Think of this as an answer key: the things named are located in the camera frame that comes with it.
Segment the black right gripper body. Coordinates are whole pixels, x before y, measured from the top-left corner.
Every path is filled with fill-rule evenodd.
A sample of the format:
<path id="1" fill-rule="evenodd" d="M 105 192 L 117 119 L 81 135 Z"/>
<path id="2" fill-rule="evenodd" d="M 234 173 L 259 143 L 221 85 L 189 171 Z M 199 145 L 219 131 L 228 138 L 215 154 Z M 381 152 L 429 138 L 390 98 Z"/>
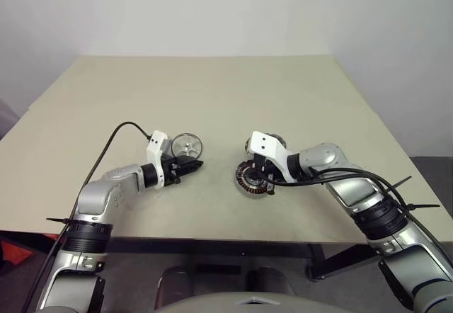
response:
<path id="1" fill-rule="evenodd" d="M 284 178 L 282 177 L 280 170 L 270 160 L 267 160 L 266 162 L 266 171 L 268 173 L 268 176 L 264 178 L 265 193 L 267 195 L 274 195 L 274 182 L 283 182 Z"/>

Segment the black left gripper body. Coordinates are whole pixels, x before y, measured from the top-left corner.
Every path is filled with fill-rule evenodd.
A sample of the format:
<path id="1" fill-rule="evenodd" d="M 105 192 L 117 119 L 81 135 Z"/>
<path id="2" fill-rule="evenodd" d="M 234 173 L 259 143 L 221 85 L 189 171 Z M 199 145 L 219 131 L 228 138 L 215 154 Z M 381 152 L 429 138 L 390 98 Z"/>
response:
<path id="1" fill-rule="evenodd" d="M 180 183 L 179 168 L 184 162 L 182 156 L 170 156 L 163 155 L 163 172 L 164 172 L 164 184 L 173 185 Z"/>

